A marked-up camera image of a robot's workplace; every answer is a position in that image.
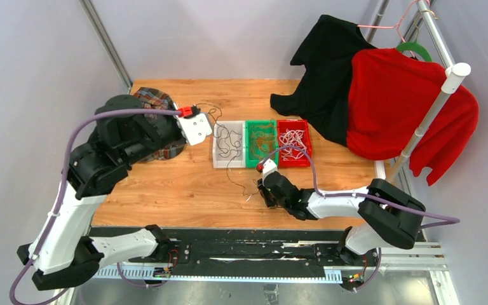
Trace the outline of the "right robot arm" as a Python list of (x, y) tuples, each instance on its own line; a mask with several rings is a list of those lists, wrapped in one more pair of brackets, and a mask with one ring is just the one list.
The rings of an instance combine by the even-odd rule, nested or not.
[(298, 188), (274, 171), (258, 180), (257, 188), (267, 207), (281, 207), (298, 220), (359, 217), (364, 223), (348, 227), (340, 245), (339, 259), (355, 264), (373, 248), (412, 249), (425, 206), (384, 179), (345, 191)]

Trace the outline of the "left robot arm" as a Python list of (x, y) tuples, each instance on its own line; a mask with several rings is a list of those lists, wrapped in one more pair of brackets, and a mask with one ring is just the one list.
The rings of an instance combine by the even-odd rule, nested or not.
[(193, 128), (201, 139), (212, 132), (195, 106), (146, 108), (132, 95), (110, 98), (91, 122), (95, 127), (84, 144), (75, 145), (77, 131), (67, 143), (58, 194), (43, 229), (17, 250), (23, 265), (35, 269), (32, 282), (40, 291), (80, 286), (100, 269), (128, 259), (163, 262), (170, 240), (157, 225), (110, 238), (88, 236), (88, 227), (134, 164), (178, 140), (189, 142)]

